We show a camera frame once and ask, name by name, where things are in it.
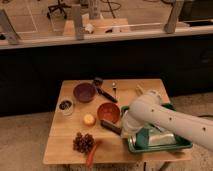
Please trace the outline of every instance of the utensil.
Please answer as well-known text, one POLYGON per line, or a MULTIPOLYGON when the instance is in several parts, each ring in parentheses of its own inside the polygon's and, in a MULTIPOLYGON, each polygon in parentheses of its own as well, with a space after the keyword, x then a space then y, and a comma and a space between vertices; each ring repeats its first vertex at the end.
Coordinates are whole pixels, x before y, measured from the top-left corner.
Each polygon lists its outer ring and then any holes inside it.
POLYGON ((107 121, 105 119, 101 120, 101 126, 116 133, 117 135, 121 135, 121 128, 115 126, 112 122, 107 121))
POLYGON ((144 94, 144 89, 138 84, 137 89, 140 91, 141 94, 144 94))
POLYGON ((112 83, 112 90, 114 91, 114 95, 115 95, 115 99, 116 99, 117 85, 115 82, 112 83))
POLYGON ((104 97, 106 97, 108 100, 110 100, 113 103, 117 103, 117 99, 115 99, 114 97, 112 97, 109 93, 107 93, 106 91, 104 91, 102 88, 98 88, 96 87, 96 90, 98 92, 98 94, 103 95, 104 97))

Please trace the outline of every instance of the bowl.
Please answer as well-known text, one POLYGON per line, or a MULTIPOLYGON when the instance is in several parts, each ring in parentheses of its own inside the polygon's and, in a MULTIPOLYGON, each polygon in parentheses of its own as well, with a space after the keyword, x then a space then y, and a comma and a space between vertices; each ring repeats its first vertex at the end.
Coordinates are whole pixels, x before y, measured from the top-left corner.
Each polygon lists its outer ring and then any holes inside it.
POLYGON ((112 123, 116 123, 120 118, 120 109, 114 103, 103 103, 97 111, 100 120, 105 119, 112 123))
POLYGON ((88 103, 92 101, 95 93, 96 89, 94 85, 90 83, 78 84, 73 90, 73 95, 75 98, 82 103, 88 103))

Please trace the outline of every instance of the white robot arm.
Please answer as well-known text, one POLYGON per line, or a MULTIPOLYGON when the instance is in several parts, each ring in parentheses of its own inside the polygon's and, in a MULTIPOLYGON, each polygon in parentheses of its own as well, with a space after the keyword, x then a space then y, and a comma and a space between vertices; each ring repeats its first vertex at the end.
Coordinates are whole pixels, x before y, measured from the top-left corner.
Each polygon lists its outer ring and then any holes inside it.
POLYGON ((134 135, 143 127, 144 121, 213 151, 213 122, 162 107, 156 91, 147 91, 130 104, 122 118, 123 131, 134 135))

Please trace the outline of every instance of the floor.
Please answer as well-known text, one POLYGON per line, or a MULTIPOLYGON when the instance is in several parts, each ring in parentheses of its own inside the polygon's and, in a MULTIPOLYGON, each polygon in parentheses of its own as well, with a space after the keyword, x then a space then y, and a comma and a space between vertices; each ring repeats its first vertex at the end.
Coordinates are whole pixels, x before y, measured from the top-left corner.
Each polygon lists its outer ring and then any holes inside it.
MULTIPOLYGON (((46 38, 49 36, 62 36, 65 19, 56 11, 47 18, 48 6, 55 5, 56 0, 9 0, 0 8, 6 10, 8 17, 22 39, 46 38)), ((78 0, 64 0, 67 4, 76 3, 78 0)), ((115 11, 116 18, 127 18, 131 30, 161 28, 167 22, 171 12, 171 5, 161 0, 112 0, 122 6, 115 11)), ((100 10, 109 10, 106 3, 99 2, 100 10)), ((68 19, 71 18, 71 9, 66 10, 68 19)), ((101 12, 104 18, 112 18, 110 12, 101 12)))
MULTIPOLYGON (((171 98, 176 110, 191 115, 213 115, 213 92, 171 98)), ((56 165, 43 165, 45 145, 53 112, 0 118, 0 171, 64 171, 56 165)), ((147 171, 155 171, 161 163, 148 163, 147 171)), ((87 171, 74 165, 72 171, 87 171)), ((98 164, 94 171, 142 171, 143 163, 98 164)), ((172 163, 168 171, 212 171, 213 153, 194 145, 192 160, 172 163)))

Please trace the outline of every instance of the grapes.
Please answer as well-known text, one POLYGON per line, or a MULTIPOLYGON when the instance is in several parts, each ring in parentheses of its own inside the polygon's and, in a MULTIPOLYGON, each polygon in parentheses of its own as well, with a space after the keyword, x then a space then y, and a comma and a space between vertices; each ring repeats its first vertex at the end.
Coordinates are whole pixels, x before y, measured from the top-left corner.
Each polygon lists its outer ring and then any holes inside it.
POLYGON ((73 140, 73 150, 80 153, 89 153, 94 145, 94 138, 90 134, 85 134, 84 136, 78 132, 76 138, 73 140))

